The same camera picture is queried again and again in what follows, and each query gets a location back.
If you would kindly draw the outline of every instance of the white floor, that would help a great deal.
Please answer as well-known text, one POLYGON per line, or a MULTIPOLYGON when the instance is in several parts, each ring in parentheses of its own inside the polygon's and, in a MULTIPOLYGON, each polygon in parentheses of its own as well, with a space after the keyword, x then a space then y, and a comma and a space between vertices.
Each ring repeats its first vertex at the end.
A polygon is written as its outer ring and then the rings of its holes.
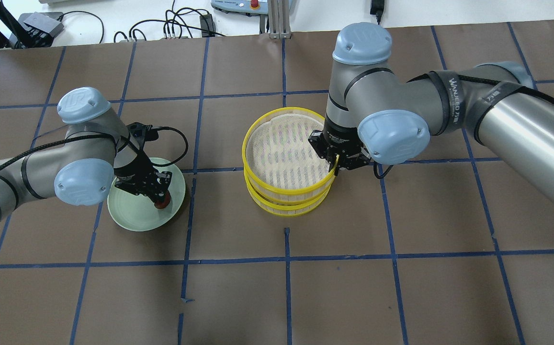
MULTIPOLYGON (((369 15, 371 0, 294 0, 292 31, 340 30, 355 22, 375 22, 369 15)), ((7 9, 18 18, 26 12, 89 11, 104 21, 104 42, 112 42, 116 31, 128 33, 130 26, 144 19, 163 19, 171 0, 66 0, 41 4, 38 0, 5 0, 7 9)), ((217 30, 225 35, 254 35, 259 31, 257 17, 224 14, 211 8, 210 0, 176 0, 175 9, 193 7, 214 14, 217 30)), ((189 25, 199 26, 198 15, 187 15, 189 25)), ((554 0, 386 0, 382 25, 385 27, 463 23, 522 22, 554 19, 554 0)), ((65 30, 54 46, 97 43, 100 22, 90 15, 71 14, 64 19, 65 30)), ((163 37, 162 24, 139 27, 149 40, 163 37)), ((0 21, 0 30, 10 31, 0 21)))

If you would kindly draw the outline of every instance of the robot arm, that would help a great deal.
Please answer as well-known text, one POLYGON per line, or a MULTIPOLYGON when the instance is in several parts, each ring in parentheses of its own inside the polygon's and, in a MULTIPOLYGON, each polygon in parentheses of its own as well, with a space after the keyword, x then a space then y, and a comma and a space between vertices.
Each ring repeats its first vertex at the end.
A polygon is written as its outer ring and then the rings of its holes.
POLYGON ((402 84, 388 66, 390 50, 381 26, 358 23, 339 33, 324 128, 309 137, 321 158, 348 170, 371 160, 399 164, 419 155, 430 136, 465 127, 554 201, 554 100, 530 89, 523 67, 433 71, 402 84))
POLYGON ((67 93, 57 109, 68 132, 53 144, 64 146, 0 160, 0 221, 23 203, 54 196, 72 205, 95 205, 108 196, 114 175, 122 190, 148 196, 158 208, 168 205, 171 175, 154 168, 136 139, 142 130, 144 140, 144 125, 126 127, 89 87, 67 93))

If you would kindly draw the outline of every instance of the yellow basket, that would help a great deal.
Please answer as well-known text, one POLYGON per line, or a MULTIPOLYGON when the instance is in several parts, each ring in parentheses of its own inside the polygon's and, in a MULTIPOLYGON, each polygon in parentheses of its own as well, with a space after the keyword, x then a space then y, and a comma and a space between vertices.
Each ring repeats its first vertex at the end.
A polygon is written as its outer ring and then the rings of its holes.
MULTIPOLYGON (((296 125, 298 126, 297 129, 305 134, 304 138, 301 138, 300 133, 294 134, 294 132, 291 132, 286 133, 285 136, 282 136, 278 139, 269 138, 269 141, 272 139, 275 144, 280 144, 278 142, 279 140, 294 140, 294 142, 297 141, 297 145, 301 146, 302 148, 299 149, 299 151, 294 151, 295 157, 298 157, 296 156, 298 154, 303 155, 303 160, 306 160, 306 162, 314 159, 321 160, 316 157, 316 154, 307 142, 306 136, 310 133, 312 129, 321 129, 321 127, 323 126, 324 118, 316 112, 304 108, 285 107, 268 112, 253 123, 253 125, 249 128, 249 131, 245 135, 245 139, 243 140, 242 144, 242 160, 249 194, 260 207, 272 214, 277 214, 279 216, 299 216, 306 212, 310 212, 312 209, 317 207, 321 203, 321 201, 323 201, 323 199, 328 194, 332 182, 334 181, 334 168, 332 168, 332 170, 325 173, 311 171, 311 173, 313 173, 313 176, 315 177, 314 180, 319 180, 312 185, 303 186, 301 188, 281 188, 279 186, 271 185, 267 181, 264 181, 251 168, 248 160, 248 155, 253 154, 254 148, 249 147, 249 142, 250 138, 252 138, 252 136, 254 135, 254 132, 264 124, 272 124, 271 122, 273 120, 283 122, 284 124, 289 124, 290 120, 293 119, 298 121, 296 123, 296 125)), ((317 169, 323 169, 321 163, 319 163, 317 169)))

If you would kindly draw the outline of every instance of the light blue joint cap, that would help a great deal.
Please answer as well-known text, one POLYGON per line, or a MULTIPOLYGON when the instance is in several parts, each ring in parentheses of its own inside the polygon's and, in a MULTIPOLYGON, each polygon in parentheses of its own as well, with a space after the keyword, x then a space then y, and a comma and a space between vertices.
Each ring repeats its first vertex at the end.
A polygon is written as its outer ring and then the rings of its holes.
POLYGON ((367 116, 358 125, 358 136, 375 162, 388 165, 412 159, 430 142, 426 121, 414 112, 401 109, 367 116))
POLYGON ((57 103, 57 113, 64 124, 73 125, 101 116, 110 107, 111 103, 100 91, 93 87, 80 87, 62 97, 57 103))
POLYGON ((502 62, 482 63, 481 65, 476 65, 475 67, 483 66, 483 65, 500 66, 508 70, 509 72, 511 72, 511 74, 513 74, 517 78, 517 80, 520 82, 521 85, 524 85, 525 87, 529 87, 529 88, 534 87, 534 84, 532 82, 532 77, 528 74, 528 72, 526 72, 526 68, 524 68, 524 66, 516 62, 502 61, 502 62))
POLYGON ((391 54, 390 33, 377 24, 356 23, 343 28, 336 37, 332 58, 345 65, 373 65, 391 54))
POLYGON ((96 205, 106 199, 113 183, 113 166, 101 159, 76 160, 56 175, 53 187, 71 205, 96 205))

